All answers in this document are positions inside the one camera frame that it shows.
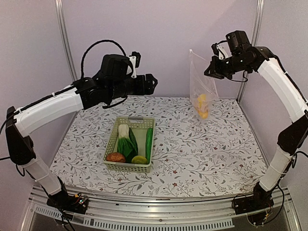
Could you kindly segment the clear zip top bag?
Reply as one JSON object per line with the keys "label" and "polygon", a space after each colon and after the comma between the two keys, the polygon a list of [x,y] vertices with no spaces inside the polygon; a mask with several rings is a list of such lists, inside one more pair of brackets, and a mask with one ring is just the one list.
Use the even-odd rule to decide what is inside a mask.
{"label": "clear zip top bag", "polygon": [[189,58],[190,58],[190,102],[194,107],[194,104],[198,96],[200,94],[205,94],[206,100],[208,101],[208,115],[209,115],[211,109],[211,103],[214,100],[219,99],[215,81],[213,78],[204,75],[204,71],[208,64],[208,62],[204,58],[195,54],[192,49],[189,50]]}

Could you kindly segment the green cucumber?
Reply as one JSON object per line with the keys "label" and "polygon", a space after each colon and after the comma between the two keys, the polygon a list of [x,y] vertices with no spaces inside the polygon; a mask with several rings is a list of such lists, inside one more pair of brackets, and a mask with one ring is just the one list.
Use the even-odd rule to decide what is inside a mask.
{"label": "green cucumber", "polygon": [[148,163],[150,163],[152,140],[153,140],[153,128],[148,128],[146,133],[146,142],[145,142],[145,157]]}

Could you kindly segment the yellow green mango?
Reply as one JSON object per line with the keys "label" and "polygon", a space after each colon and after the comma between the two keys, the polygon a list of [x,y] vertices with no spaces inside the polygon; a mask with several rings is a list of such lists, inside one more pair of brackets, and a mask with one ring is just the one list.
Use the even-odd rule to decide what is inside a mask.
{"label": "yellow green mango", "polygon": [[135,157],[132,158],[131,160],[132,164],[141,164],[141,165],[146,165],[148,164],[148,160],[146,157],[141,156],[141,155],[137,155]]}

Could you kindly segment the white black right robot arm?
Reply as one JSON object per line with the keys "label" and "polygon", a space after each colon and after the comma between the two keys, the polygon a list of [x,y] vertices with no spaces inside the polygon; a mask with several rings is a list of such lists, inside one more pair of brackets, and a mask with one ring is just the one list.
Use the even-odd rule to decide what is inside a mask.
{"label": "white black right robot arm", "polygon": [[238,72],[255,72],[272,88],[290,124],[277,138],[276,151],[264,176],[254,186],[249,206],[259,210],[288,172],[295,154],[308,136],[308,100],[269,48],[254,46],[242,30],[228,33],[212,44],[213,56],[204,75],[232,80]]}

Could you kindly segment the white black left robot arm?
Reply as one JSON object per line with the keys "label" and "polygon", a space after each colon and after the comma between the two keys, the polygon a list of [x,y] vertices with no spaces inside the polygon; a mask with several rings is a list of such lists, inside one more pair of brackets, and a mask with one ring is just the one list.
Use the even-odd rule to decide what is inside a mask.
{"label": "white black left robot arm", "polygon": [[152,95],[158,84],[152,74],[137,75],[139,53],[130,57],[105,55],[100,70],[93,77],[81,77],[64,89],[22,108],[10,107],[2,128],[5,130],[10,159],[22,166],[61,208],[71,205],[61,181],[49,170],[33,149],[30,134],[67,114],[92,108],[100,103],[113,107],[112,100],[129,95]]}

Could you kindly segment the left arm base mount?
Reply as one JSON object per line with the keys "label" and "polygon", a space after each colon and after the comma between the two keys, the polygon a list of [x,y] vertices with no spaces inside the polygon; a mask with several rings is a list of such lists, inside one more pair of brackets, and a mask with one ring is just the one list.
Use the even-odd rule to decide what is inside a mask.
{"label": "left arm base mount", "polygon": [[81,193],[69,195],[67,192],[59,192],[49,195],[47,200],[48,206],[78,214],[86,214],[88,204],[89,198]]}

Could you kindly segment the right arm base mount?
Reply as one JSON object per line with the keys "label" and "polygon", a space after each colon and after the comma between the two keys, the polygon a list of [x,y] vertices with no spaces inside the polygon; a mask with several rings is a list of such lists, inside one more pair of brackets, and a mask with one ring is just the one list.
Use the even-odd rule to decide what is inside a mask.
{"label": "right arm base mount", "polygon": [[248,222],[253,226],[263,226],[269,216],[272,214],[274,201],[272,198],[265,201],[255,200],[253,196],[246,196],[244,194],[236,195],[231,207],[236,215],[246,214]]}

